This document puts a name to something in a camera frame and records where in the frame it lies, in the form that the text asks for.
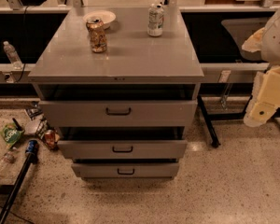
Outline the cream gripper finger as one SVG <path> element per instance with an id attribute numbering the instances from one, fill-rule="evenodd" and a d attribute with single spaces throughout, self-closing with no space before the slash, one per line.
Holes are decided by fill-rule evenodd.
<path id="1" fill-rule="evenodd" d="M 276 108 L 258 101 L 264 73 L 257 72 L 254 79 L 252 99 L 245 110 L 244 124 L 248 127 L 258 127 L 264 124 L 275 112 Z"/>
<path id="2" fill-rule="evenodd" d="M 244 44 L 242 45 L 242 49 L 248 52 L 261 51 L 263 33 L 264 28 L 258 29 L 244 42 Z"/>

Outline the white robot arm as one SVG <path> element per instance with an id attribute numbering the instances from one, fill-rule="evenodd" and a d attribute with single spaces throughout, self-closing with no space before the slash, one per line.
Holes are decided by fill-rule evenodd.
<path id="1" fill-rule="evenodd" d="M 280 8 L 242 45 L 248 52 L 259 51 L 269 63 L 266 72 L 257 72 L 252 98 L 245 110 L 244 124 L 258 127 L 265 124 L 280 107 Z"/>

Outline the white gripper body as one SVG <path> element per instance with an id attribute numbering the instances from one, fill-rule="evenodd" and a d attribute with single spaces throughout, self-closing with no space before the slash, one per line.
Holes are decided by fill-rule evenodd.
<path id="1" fill-rule="evenodd" d="M 280 107 L 280 66 L 274 66 L 263 75 L 258 101 Z"/>

